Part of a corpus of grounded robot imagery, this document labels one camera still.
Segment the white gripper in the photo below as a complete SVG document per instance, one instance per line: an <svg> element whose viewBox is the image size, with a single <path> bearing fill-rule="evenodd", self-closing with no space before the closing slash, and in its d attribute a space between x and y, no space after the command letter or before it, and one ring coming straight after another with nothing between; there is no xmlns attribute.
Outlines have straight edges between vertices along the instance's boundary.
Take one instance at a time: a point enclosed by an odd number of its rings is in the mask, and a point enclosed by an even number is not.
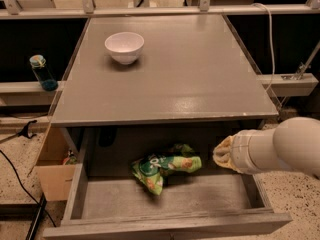
<svg viewBox="0 0 320 240"><path fill-rule="evenodd" d="M289 171L290 166L276 152L274 132L274 129L242 130L234 137L228 136L214 148L213 160L220 167L249 175Z"/></svg>

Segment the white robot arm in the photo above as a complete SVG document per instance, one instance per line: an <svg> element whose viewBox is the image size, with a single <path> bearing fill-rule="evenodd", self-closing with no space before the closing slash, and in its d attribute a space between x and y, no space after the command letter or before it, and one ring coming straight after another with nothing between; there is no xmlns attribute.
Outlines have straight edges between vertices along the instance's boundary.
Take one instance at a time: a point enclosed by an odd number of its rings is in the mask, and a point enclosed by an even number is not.
<svg viewBox="0 0 320 240"><path fill-rule="evenodd" d="M320 121L295 117L273 129L242 130L214 148L213 160L242 174L298 171L320 179Z"/></svg>

